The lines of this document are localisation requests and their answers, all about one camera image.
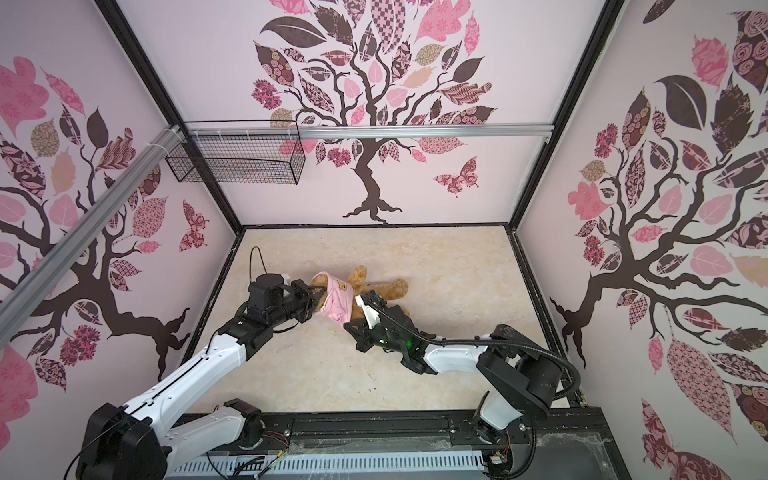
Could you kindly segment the pink knitted bear sweater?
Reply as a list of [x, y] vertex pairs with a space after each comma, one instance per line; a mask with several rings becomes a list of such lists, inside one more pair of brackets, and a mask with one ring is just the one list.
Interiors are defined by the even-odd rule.
[[319, 306], [323, 315], [339, 325], [352, 320], [355, 295], [351, 283], [322, 271], [313, 277], [311, 285], [326, 288], [324, 299]]

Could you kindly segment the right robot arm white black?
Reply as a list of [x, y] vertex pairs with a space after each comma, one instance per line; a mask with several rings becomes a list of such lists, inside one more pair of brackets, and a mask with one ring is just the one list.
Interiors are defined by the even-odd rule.
[[390, 306], [369, 291], [356, 298], [363, 317], [344, 330], [362, 353], [378, 347], [401, 355], [400, 364], [418, 375], [471, 373], [490, 385], [471, 420], [486, 443], [494, 443], [511, 424], [526, 417], [543, 420], [552, 403], [570, 394], [563, 390], [563, 374], [570, 363], [539, 347], [513, 327], [499, 324], [493, 332], [470, 339], [449, 339], [427, 333], [398, 306]]

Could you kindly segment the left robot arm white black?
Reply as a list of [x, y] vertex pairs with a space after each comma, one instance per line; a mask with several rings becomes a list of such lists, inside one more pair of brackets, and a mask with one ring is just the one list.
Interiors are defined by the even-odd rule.
[[312, 318], [326, 290], [262, 274], [249, 298], [207, 345], [167, 378], [120, 407], [106, 403], [89, 418], [83, 446], [65, 475], [76, 479], [164, 479], [222, 445], [246, 449], [263, 440], [260, 409], [244, 400], [182, 423], [181, 417], [230, 372], [244, 365], [283, 323]]

